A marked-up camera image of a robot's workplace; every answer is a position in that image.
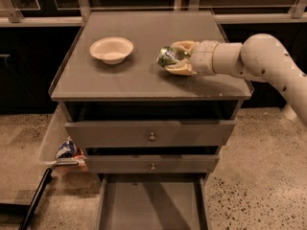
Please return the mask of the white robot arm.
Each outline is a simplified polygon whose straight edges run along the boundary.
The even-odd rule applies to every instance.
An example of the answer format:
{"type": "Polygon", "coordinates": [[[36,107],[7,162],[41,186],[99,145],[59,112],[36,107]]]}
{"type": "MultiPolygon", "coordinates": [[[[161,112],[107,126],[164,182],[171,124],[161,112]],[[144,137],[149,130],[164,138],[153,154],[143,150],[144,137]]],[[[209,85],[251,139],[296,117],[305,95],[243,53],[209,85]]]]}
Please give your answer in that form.
{"type": "Polygon", "coordinates": [[[174,42],[160,49],[157,63],[179,76],[222,74],[267,82],[307,124],[307,76],[283,44],[270,34],[255,34],[243,43],[174,42]]]}

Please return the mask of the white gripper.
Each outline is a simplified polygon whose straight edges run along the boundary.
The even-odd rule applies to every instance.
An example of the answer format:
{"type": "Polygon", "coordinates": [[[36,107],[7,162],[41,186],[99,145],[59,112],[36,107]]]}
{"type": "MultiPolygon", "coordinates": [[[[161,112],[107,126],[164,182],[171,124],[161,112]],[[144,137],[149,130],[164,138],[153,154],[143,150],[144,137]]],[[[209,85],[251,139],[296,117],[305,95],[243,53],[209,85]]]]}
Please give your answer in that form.
{"type": "Polygon", "coordinates": [[[215,76],[213,70],[213,55],[219,46],[218,41],[204,40],[200,43],[193,40],[177,41],[171,44],[172,48],[191,54],[190,62],[183,60],[176,64],[164,67],[171,74],[179,76],[193,76],[197,73],[203,76],[215,76]]]}

